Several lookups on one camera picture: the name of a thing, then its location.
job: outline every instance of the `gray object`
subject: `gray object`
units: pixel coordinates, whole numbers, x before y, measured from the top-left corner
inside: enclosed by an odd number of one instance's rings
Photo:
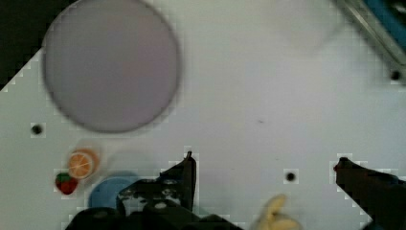
[[[382,53],[391,68],[406,76],[406,54],[402,47],[388,33],[364,0],[337,0],[341,7],[367,37],[374,48]]]
[[[102,132],[141,127],[170,104],[179,82],[176,39],[137,0],[81,0],[51,25],[44,81],[75,123]]]

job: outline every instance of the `toy fruit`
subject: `toy fruit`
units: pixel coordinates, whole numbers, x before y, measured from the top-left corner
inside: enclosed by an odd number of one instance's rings
[[[99,166],[99,156],[91,149],[77,149],[69,157],[69,175],[84,179]]]
[[[259,230],[299,229],[299,223],[279,213],[286,202],[286,195],[277,195],[268,204],[265,216],[259,221]]]
[[[78,186],[78,181],[66,172],[61,172],[55,179],[56,187],[65,195],[70,195]]]

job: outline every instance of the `toy orange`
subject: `toy orange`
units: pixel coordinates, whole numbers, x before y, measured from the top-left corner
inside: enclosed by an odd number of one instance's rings
[[[69,157],[69,175],[84,179],[99,166],[99,156],[90,149],[76,149]]]

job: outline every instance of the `strawberry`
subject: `strawberry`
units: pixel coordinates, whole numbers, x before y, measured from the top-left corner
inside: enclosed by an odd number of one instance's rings
[[[65,195],[70,195],[78,186],[78,181],[66,172],[61,172],[55,179],[56,187]]]

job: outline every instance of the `black hole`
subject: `black hole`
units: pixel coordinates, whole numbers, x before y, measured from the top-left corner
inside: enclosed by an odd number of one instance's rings
[[[391,74],[391,79],[392,79],[393,81],[398,81],[398,80],[400,79],[400,73],[399,73],[398,71],[394,71],[394,72]]]
[[[42,126],[41,125],[35,125],[31,128],[31,132],[35,135],[39,135],[42,133]]]
[[[296,179],[296,175],[293,172],[290,172],[286,175],[286,180],[287,181],[294,181]]]

